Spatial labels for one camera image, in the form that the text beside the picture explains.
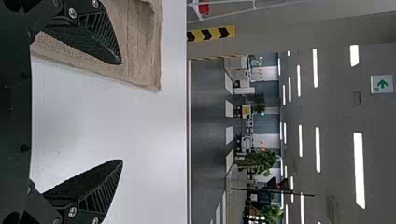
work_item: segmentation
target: fluorescent light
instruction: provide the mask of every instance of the fluorescent light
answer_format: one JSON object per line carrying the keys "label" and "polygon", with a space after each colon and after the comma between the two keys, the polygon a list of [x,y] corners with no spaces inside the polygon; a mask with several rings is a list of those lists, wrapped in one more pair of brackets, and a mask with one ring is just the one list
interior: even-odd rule
{"label": "fluorescent light", "polygon": [[283,124],[282,124],[282,122],[280,122],[280,134],[279,134],[279,137],[280,137],[280,141],[282,141],[283,140]]}
{"label": "fluorescent light", "polygon": [[364,192],[363,134],[353,133],[353,143],[355,148],[356,204],[362,209],[365,209],[366,200]]}
{"label": "fluorescent light", "polygon": [[359,64],[359,45],[351,45],[350,51],[350,66],[354,67]]}
{"label": "fluorescent light", "polygon": [[300,196],[300,216],[301,216],[301,224],[305,224],[305,211],[304,211],[304,195],[301,193]]}
{"label": "fluorescent light", "polygon": [[288,143],[288,133],[287,133],[287,130],[286,130],[286,123],[283,123],[283,142],[285,143],[285,144],[287,144]]}
{"label": "fluorescent light", "polygon": [[298,140],[299,140],[299,149],[300,149],[300,157],[303,156],[303,125],[298,126]]}
{"label": "fluorescent light", "polygon": [[286,87],[283,85],[283,105],[286,105]]}
{"label": "fluorescent light", "polygon": [[301,97],[300,65],[297,65],[297,94],[298,94],[298,97]]}
{"label": "fluorescent light", "polygon": [[291,77],[289,77],[289,102],[291,103]]}
{"label": "fluorescent light", "polygon": [[277,74],[280,75],[280,58],[277,58]]}
{"label": "fluorescent light", "polygon": [[285,195],[283,195],[283,192],[280,194],[280,209],[283,209],[285,207]]}
{"label": "fluorescent light", "polygon": [[280,176],[283,176],[283,158],[280,158]]}
{"label": "fluorescent light", "polygon": [[320,173],[320,128],[315,128],[315,146],[317,152],[317,171]]}
{"label": "fluorescent light", "polygon": [[313,55],[313,69],[314,69],[314,86],[318,87],[318,51],[317,49],[312,49]]}
{"label": "fluorescent light", "polygon": [[[294,190],[294,177],[290,177],[290,189]],[[291,202],[294,203],[294,194],[290,195]]]}
{"label": "fluorescent light", "polygon": [[289,224],[289,206],[285,205],[285,224]]}

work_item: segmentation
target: gray floor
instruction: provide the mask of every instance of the gray floor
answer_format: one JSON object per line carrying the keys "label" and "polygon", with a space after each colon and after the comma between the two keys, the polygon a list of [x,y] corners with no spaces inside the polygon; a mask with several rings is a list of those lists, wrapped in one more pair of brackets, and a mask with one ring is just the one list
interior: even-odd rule
{"label": "gray floor", "polygon": [[223,60],[191,64],[191,168],[192,222],[208,224],[225,190],[226,156],[234,141],[225,145],[225,130],[241,132],[241,119],[225,117],[225,100],[234,102],[225,89]]}
{"label": "gray floor", "polygon": [[[330,224],[326,198],[333,196],[337,224],[393,223],[395,180],[394,115],[396,94],[371,94],[371,75],[395,75],[396,44],[360,46],[361,63],[351,68],[349,47],[318,49],[318,88],[313,85],[312,49],[281,55],[280,85],[292,79],[292,103],[281,108],[288,124],[283,145],[295,188],[317,194],[305,199],[305,223]],[[297,97],[296,66],[301,65],[302,97]],[[362,105],[353,92],[361,91]],[[304,156],[298,153],[298,125],[303,125]],[[315,127],[320,127],[321,173],[316,171]],[[356,204],[353,133],[363,133],[366,208]],[[300,223],[300,197],[290,207],[290,223]]]}

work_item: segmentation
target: sign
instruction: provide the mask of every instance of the sign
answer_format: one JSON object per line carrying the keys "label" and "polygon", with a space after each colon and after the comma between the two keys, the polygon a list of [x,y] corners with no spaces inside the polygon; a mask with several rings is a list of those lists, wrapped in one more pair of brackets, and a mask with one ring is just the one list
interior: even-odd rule
{"label": "sign", "polygon": [[394,75],[371,76],[372,94],[377,93],[393,93]]}

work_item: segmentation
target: red object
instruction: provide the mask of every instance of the red object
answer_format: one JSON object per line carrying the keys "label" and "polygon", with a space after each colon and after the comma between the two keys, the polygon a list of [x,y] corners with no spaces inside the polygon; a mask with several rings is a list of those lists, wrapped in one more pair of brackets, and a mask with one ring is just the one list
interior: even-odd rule
{"label": "red object", "polygon": [[209,14],[209,4],[206,5],[199,5],[199,13],[203,15],[208,15]]}

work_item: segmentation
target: white panel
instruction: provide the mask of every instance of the white panel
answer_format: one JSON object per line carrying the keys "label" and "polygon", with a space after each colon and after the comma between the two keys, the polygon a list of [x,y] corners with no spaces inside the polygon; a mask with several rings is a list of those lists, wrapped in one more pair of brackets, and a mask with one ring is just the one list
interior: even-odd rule
{"label": "white panel", "polygon": [[222,224],[227,224],[227,192],[224,191],[223,193],[223,198],[222,198],[222,220],[223,223]]}
{"label": "white panel", "polygon": [[261,147],[260,142],[264,142],[265,146],[268,148],[280,148],[279,134],[278,133],[268,133],[268,134],[253,134],[254,147]]}
{"label": "white panel", "polygon": [[104,223],[156,222],[150,209],[155,202],[159,208],[154,209],[155,217],[160,217],[161,223],[186,224],[185,17],[186,1],[163,1],[161,93],[32,60],[34,150],[30,177],[38,191],[103,162],[123,159],[120,184]]}
{"label": "white panel", "polygon": [[231,167],[233,166],[233,160],[234,160],[234,154],[233,154],[233,150],[227,155],[226,159],[225,159],[225,164],[226,164],[226,170],[225,173],[227,174]]}
{"label": "white panel", "polygon": [[221,203],[219,203],[218,208],[216,209],[216,224],[221,223]]}
{"label": "white panel", "polygon": [[280,114],[279,107],[265,107],[265,114]]}
{"label": "white panel", "polygon": [[225,144],[229,144],[233,141],[233,127],[228,127],[225,130]]}
{"label": "white panel", "polygon": [[233,118],[233,104],[225,101],[225,117]]}
{"label": "white panel", "polygon": [[233,81],[230,77],[225,73],[225,89],[230,93],[233,94]]}

